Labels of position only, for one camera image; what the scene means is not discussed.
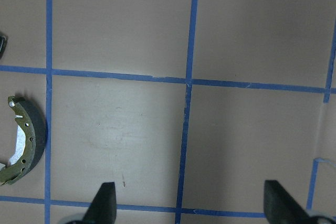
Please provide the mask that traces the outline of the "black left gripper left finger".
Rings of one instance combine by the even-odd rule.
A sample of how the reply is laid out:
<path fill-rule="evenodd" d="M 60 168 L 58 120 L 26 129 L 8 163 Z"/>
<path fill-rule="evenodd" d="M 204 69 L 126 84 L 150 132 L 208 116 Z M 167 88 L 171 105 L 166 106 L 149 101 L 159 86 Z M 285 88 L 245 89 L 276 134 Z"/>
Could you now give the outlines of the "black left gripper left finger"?
<path fill-rule="evenodd" d="M 117 201 L 115 183 L 102 183 L 82 223 L 115 223 L 117 217 Z"/>

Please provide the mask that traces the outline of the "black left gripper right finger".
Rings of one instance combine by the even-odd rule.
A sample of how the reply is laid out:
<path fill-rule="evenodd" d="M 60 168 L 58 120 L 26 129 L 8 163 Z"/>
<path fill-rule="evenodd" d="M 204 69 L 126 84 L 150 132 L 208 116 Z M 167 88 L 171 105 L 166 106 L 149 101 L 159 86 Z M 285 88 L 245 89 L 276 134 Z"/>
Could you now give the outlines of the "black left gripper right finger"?
<path fill-rule="evenodd" d="M 270 224 L 315 223 L 277 180 L 264 182 L 264 214 Z"/>

